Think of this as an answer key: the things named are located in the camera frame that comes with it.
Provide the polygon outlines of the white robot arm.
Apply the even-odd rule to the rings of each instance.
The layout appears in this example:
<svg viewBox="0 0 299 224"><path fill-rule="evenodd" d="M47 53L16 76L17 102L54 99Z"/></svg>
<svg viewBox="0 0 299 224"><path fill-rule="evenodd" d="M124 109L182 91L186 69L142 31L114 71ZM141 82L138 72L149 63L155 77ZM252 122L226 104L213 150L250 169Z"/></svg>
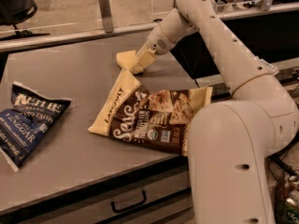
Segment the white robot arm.
<svg viewBox="0 0 299 224"><path fill-rule="evenodd" d="M176 0L149 34L147 47L175 45L196 31L203 38L231 99L193 118L188 161L195 224L276 224L266 157L296 136L298 108L275 74L219 19L211 0Z"/></svg>

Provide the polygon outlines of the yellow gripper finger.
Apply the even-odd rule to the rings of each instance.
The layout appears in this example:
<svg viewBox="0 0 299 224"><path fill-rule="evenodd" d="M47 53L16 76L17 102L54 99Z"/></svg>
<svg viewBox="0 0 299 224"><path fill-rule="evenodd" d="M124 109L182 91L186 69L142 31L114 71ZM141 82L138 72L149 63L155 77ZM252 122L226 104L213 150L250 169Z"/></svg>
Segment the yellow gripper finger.
<svg viewBox="0 0 299 224"><path fill-rule="evenodd" d="M141 49L135 54L134 65L147 66L149 63L149 47L144 44Z"/></svg>
<svg viewBox="0 0 299 224"><path fill-rule="evenodd" d="M148 67L155 61L155 51L153 49L143 50L135 58L135 61L132 66L132 73L135 75L142 73L146 67Z"/></svg>

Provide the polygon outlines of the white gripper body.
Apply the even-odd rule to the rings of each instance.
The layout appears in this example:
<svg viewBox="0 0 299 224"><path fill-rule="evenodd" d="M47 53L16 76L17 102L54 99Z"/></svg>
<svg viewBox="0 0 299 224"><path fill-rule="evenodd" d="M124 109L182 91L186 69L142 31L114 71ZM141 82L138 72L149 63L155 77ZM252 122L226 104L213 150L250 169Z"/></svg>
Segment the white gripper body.
<svg viewBox="0 0 299 224"><path fill-rule="evenodd" d="M149 33L146 44L150 49L153 49L157 55L164 55L175 46L175 43L163 33L160 24Z"/></svg>

